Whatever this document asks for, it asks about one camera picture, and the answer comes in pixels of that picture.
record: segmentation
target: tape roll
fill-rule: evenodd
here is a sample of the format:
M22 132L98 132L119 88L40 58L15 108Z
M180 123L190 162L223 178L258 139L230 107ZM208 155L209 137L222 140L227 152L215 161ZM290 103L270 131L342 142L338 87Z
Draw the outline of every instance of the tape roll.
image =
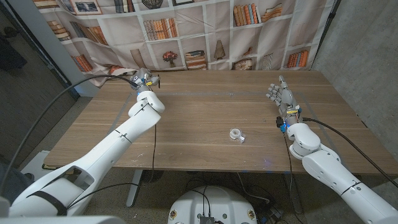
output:
M239 141L241 143L243 143L244 141L244 137L242 135L241 130L239 130L238 128L233 128L231 129L231 132L229 132L229 136L231 137L231 139L239 139Z

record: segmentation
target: book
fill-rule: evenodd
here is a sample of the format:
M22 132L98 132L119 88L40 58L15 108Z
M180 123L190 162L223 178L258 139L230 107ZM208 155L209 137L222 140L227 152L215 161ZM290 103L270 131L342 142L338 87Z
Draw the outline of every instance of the book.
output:
M244 15L246 16L246 22L247 22L247 24L251 24L249 8L248 8L247 5L244 6Z
M193 52L185 53L185 56L195 56L195 55L204 55L204 54L205 54L204 50L196 50Z
M241 12L242 12L243 24L247 25L248 22L246 20L246 13L244 13L244 6L241 6Z
M60 24L58 24L58 25L50 26L50 28L51 28L52 30L57 30L57 29L62 29L63 26L60 25Z
M150 29L151 29L152 35L154 36L154 39L158 40L156 31L155 31L154 21L150 21L149 23L150 23Z
M297 55L297 60L296 60L296 64L295 64L295 67L298 67L298 66L299 66L299 63L300 63L300 57L301 57L301 53L298 53L298 55Z
M306 64L307 64L307 59L308 59L308 51L307 51L307 50L304 50L304 53L303 53L303 62L302 62L302 64L301 64L301 67L305 67L305 66L306 66Z
M261 22L266 22L269 19L282 15L282 3L279 3L273 8L267 9L266 13L261 16Z
M99 42L100 44L104 44L104 42L101 40L100 35L95 32L94 27L89 27L88 30L90 31L90 34L93 35L93 37L97 40L97 42Z
M201 57L203 57L203 58L201 58L201 59L196 59L196 60L189 60L189 61L186 61L185 63L205 62L204 56L201 56Z
M62 34L55 34L57 38L64 38L69 36L69 32L64 32Z
M238 16L238 7L236 7L236 6L234 6L234 19L235 19L236 26L241 26L241 23L239 21L239 16Z
M54 34L62 34L64 32L66 32L67 30L65 28L61 28L61 29L56 29L53 30Z
M64 38L58 38L59 41L65 41L65 40L70 40L70 36L64 37Z
M242 7L236 6L236 9L238 10L239 23L241 24L241 26L243 26L244 22L243 22L243 16L242 16Z
M299 67L302 67L303 59L304 59L304 51L301 51L300 61L298 62Z
M185 56L187 60L198 60L198 59L204 59L205 56L203 55L195 55L195 56Z
M177 34L177 37L180 36L180 33L178 32L178 23L177 20L175 18L173 18L174 20L174 27L175 27L175 33Z
M50 21L50 22L47 22L47 24L49 26L56 26L56 25L58 25L58 22L57 21Z
M129 6L127 5L127 0L123 0L123 12L129 12Z
M295 62L297 60L297 53L293 54L293 60L292 60L292 65L290 67L294 67L295 66Z
M172 37L176 37L173 26L174 26L174 22L173 22L173 18L169 19L169 26L170 26L170 31L172 33Z
M162 20L159 20L160 34L162 35L162 39L166 39L165 29L163 28Z
M78 37L85 37L85 38L87 38L86 35L83 33L83 31L81 31L80 27L77 25L76 22L70 22L70 24L72 25L72 27L73 27L73 29L75 30L76 35L77 35Z
M38 9L48 9L52 7L59 7L56 1L35 1L35 6Z
M157 39L161 40L162 36L160 34L159 24L157 23L157 21L154 21L154 26L155 26L155 33L156 33Z
M293 60L293 55L291 54L291 55L289 55L289 60L287 61L286 67L290 68L292 66L291 65L292 60Z
M162 21L162 28L163 28L164 37L165 37L165 39L168 39L169 38L169 32L167 32L166 21L165 21L165 19L162 19L160 21Z
M84 68L79 64L79 62L77 61L76 57L72 57L73 61L75 62L75 64L77 65L77 67L79 68L79 70L81 72L84 72Z
M84 54L80 56L81 61L84 63L85 67L88 69L88 72L92 71L93 67L88 63L87 58Z
M114 1L114 8L116 10L116 13L120 13L120 8L119 8L119 0L113 0Z
M257 6L256 6L256 14L257 14L257 20L259 21L259 23L261 23L261 16L260 16L259 8Z
M250 16L250 24L254 24L253 12L251 10L250 4L248 4L248 9L249 9L249 16Z
M128 4L129 12L135 12L134 5L132 4L132 1L127 0L127 4Z
M188 69L199 69L199 68L206 68L207 65L204 63L203 65L192 65L189 66Z
M254 4L251 4L251 11L252 11L252 13L253 13L253 20L254 20L254 23L257 24L258 21L257 21L256 6L255 6Z
M120 12L120 13L124 12L124 9L123 9L123 0L118 0L118 8L119 8L119 12Z
M77 60L79 65L83 68L83 71L88 72L88 67L86 67L86 65L83 63L83 61L81 60L81 57L77 56L77 57L75 57L75 59Z
M167 28L167 32L169 33L169 38L173 37L173 33L170 27L170 19L166 19L166 28Z
M167 19L162 19L162 25L164 29L164 33L166 35L166 39L171 38L171 35L169 33L169 23L167 22Z

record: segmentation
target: bundle of books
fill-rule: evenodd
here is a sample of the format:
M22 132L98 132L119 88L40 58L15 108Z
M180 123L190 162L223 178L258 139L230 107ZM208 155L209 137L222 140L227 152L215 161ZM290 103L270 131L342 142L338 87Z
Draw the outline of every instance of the bundle of books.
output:
M254 4L234 6L236 26L261 23L259 9Z
M48 9L51 7L60 7L55 0L33 0L38 9Z
M175 18L144 21L144 27L147 31L148 40L162 40L180 36Z
M270 18L282 15L282 3L279 3L273 8L267 9L266 13L261 16L261 22L266 22Z
M111 65L111 64L104 64L104 67L109 68L109 72L108 72L109 75L112 75L112 73L117 69L124 68L120 65Z
M90 72L92 71L93 67L88 63L85 55L77 56L77 57L72 57L73 61L75 61L77 67L80 69L82 72Z
M52 32L60 41L70 40L70 33L57 21L50 21L47 24L51 27Z
M289 60L287 61L287 67L305 67L308 59L308 51L302 50L296 54L289 55Z
M90 40L107 45L101 27L85 27L77 22L70 22L78 37L89 38Z
M117 13L135 12L134 5L131 0L113 0Z
M185 53L185 63L188 70L206 70L207 64L205 59L205 51L196 50L193 52Z

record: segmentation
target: picture frame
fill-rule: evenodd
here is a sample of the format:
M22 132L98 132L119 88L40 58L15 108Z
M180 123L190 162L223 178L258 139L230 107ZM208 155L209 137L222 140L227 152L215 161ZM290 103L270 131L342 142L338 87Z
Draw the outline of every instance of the picture frame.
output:
M173 6L180 6L183 4L193 3L192 0L173 0Z
M70 0L77 16L101 15L102 11L97 0Z
M70 2L70 0L58 0L60 2L60 4L62 5L62 7L72 13L73 15L75 15L75 8L72 6L72 3Z

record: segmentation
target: vase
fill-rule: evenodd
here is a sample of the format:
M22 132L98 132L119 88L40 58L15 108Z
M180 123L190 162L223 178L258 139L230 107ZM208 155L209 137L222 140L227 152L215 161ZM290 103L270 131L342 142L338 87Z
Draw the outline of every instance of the vase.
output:
M170 68L174 68L174 67L175 67L175 64L174 64L173 60L171 60L170 61Z

